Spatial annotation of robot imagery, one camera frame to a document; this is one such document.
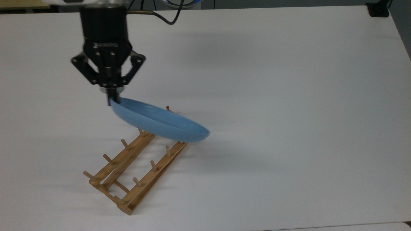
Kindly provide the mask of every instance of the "black object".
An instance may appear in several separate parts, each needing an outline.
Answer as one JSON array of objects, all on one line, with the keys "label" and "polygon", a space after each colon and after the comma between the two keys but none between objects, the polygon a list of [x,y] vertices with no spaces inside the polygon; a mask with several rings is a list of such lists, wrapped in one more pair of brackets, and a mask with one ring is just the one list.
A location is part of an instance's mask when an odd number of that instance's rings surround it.
[{"label": "black object", "polygon": [[[83,52],[72,58],[73,65],[90,81],[98,84],[110,99],[120,102],[120,92],[145,61],[143,55],[132,50],[127,32],[127,10],[125,7],[80,8],[83,27]],[[121,76],[121,66],[130,56],[132,68]],[[95,71],[90,59],[98,68]]]},{"label": "black object", "polygon": [[158,17],[159,19],[163,20],[165,23],[169,24],[169,25],[174,25],[175,22],[178,19],[178,16],[180,15],[182,6],[184,4],[184,0],[181,0],[180,5],[178,6],[178,10],[177,13],[175,14],[175,17],[173,19],[173,21],[168,21],[166,18],[164,18],[163,16],[161,16],[160,14],[157,14],[156,12],[150,11],[150,10],[127,10],[127,14],[147,14],[147,15],[154,15],[156,17]]},{"label": "black object", "polygon": [[377,3],[366,3],[365,5],[368,7],[369,15],[371,17],[387,18],[390,15],[387,7],[389,1],[390,0],[380,0]]},{"label": "black object", "polygon": [[131,6],[133,5],[133,3],[134,3],[134,0],[131,1],[130,5],[129,5],[129,7],[128,7],[127,9],[130,9]]}]

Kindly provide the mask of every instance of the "black cable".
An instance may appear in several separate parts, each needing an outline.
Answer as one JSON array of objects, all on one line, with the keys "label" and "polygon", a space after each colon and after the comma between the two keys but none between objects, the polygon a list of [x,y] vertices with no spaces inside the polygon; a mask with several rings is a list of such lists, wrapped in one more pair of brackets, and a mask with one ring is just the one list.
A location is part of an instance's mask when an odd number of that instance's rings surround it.
[{"label": "black cable", "polygon": [[178,6],[177,14],[175,15],[175,18],[174,18],[174,20],[173,20],[172,22],[168,21],[167,19],[165,19],[163,16],[157,14],[156,12],[153,12],[153,15],[154,15],[154,16],[157,16],[158,18],[160,18],[161,20],[163,20],[165,23],[167,23],[167,24],[169,24],[169,25],[173,25],[173,24],[175,24],[175,22],[177,21],[178,16],[180,15],[180,12],[181,12],[181,9],[182,9],[182,6],[183,6],[183,5],[184,5],[184,0],[181,0],[180,5]]},{"label": "black cable", "polygon": [[130,5],[129,5],[129,7],[128,7],[127,9],[130,9],[131,6],[133,5],[133,3],[134,3],[134,0],[131,1]]},{"label": "black cable", "polygon": [[127,14],[149,14],[149,15],[154,15],[154,16],[158,17],[159,19],[163,20],[165,23],[167,23],[169,25],[173,25],[173,24],[175,24],[175,22],[178,19],[178,16],[180,15],[183,4],[184,4],[184,0],[181,0],[180,5],[178,6],[177,14],[175,15],[175,18],[172,22],[168,21],[166,18],[164,18],[163,16],[157,14],[156,12],[149,11],[149,10],[127,10]]}]

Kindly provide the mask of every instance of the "white table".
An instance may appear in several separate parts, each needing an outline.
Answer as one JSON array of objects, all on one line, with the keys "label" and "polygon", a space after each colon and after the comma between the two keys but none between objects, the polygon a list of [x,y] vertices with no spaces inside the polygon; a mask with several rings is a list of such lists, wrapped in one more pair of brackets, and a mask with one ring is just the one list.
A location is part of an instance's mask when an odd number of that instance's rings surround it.
[{"label": "white table", "polygon": [[[162,12],[172,18],[174,12]],[[0,15],[0,229],[249,231],[411,220],[411,62],[365,6],[128,16],[123,97],[211,131],[132,216],[88,184],[138,132],[70,64],[79,15]],[[133,185],[172,141],[156,138]]]}]

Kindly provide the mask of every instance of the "blue plate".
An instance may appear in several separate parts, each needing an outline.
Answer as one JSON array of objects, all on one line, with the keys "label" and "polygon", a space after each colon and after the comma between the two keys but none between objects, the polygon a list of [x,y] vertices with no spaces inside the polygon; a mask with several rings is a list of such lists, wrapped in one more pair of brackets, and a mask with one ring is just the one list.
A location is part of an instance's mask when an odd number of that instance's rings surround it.
[{"label": "blue plate", "polygon": [[210,134],[198,123],[159,107],[127,98],[121,98],[119,104],[112,99],[110,101],[118,117],[157,136],[182,142],[199,142]]}]

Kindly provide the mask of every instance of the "wooden peg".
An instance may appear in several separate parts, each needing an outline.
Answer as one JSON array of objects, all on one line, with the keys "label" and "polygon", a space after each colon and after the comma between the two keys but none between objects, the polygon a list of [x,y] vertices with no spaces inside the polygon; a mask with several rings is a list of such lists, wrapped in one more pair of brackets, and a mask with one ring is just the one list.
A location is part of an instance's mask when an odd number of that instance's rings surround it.
[{"label": "wooden peg", "polygon": [[152,171],[153,172],[155,172],[155,171],[157,171],[157,168],[156,168],[156,166],[155,166],[155,164],[154,164],[154,160],[152,160],[152,161],[150,161],[150,164],[151,164],[151,166],[152,166]]},{"label": "wooden peg", "polygon": [[170,148],[169,148],[169,146],[168,145],[166,145],[166,155],[168,156],[168,157],[170,157],[171,156],[171,153],[170,153]]},{"label": "wooden peg", "polygon": [[140,128],[137,128],[137,129],[139,130],[140,135],[141,135],[142,137],[145,137],[145,135],[143,134],[143,130],[140,129]]},{"label": "wooden peg", "polygon": [[85,176],[87,176],[88,178],[90,178],[90,180],[92,180],[92,181],[97,181],[97,179],[96,179],[93,175],[91,175],[90,173],[88,173],[87,171],[84,171],[83,174],[84,174]]},{"label": "wooden peg", "polygon": [[115,165],[114,161],[111,160],[109,156],[107,156],[106,154],[104,154],[103,157],[106,159],[106,161],[107,161],[109,164]]},{"label": "wooden peg", "polygon": [[128,146],[127,142],[124,139],[121,139],[121,142],[123,143],[124,147],[126,148],[127,151],[130,151],[130,146]]},{"label": "wooden peg", "polygon": [[133,177],[133,181],[134,181],[134,183],[137,185],[137,187],[143,186],[143,185],[140,183],[140,181],[137,180],[137,178]]},{"label": "wooden peg", "polygon": [[124,202],[122,199],[120,199],[120,197],[118,197],[118,196],[114,196],[114,199],[115,199],[115,201],[116,201],[117,203],[119,203],[120,205],[124,205],[124,204],[125,204],[125,202]]}]

